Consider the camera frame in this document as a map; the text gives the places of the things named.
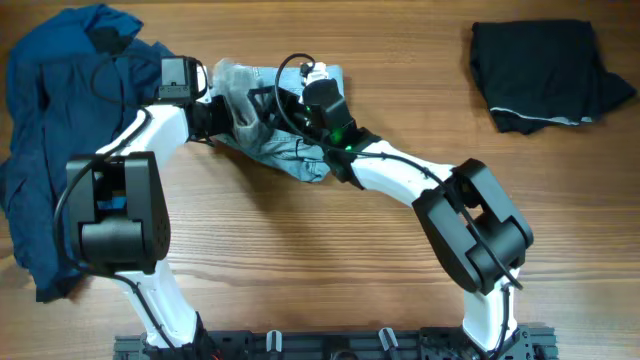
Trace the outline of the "light blue denim shorts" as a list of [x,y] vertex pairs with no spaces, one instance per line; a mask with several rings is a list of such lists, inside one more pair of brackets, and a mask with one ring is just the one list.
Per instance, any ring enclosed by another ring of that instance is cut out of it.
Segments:
[[224,97],[231,115],[231,128],[214,139],[302,182],[320,182],[330,171],[323,151],[305,143],[281,119],[273,95],[275,84],[301,95],[300,70],[287,67],[280,76],[276,73],[273,67],[252,67],[229,59],[213,67],[210,89]]

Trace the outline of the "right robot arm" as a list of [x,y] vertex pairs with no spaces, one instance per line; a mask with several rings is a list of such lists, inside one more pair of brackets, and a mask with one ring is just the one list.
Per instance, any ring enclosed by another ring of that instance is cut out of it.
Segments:
[[464,291],[462,330],[478,354],[498,359],[514,345],[513,293],[533,232],[491,170],[470,158],[430,163],[359,127],[336,80],[308,84],[301,95],[278,86],[251,89],[261,119],[319,146],[334,176],[411,207],[442,268]]

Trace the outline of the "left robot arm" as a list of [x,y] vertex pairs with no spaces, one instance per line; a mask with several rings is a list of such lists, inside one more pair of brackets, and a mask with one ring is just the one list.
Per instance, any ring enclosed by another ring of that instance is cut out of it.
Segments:
[[204,342],[196,310],[184,298],[166,258],[171,225],[160,167],[182,145],[226,127],[223,97],[210,93],[206,67],[186,56],[164,57],[151,98],[110,144],[66,165],[67,187],[54,224],[68,222],[59,252],[79,272],[115,282],[160,356]]

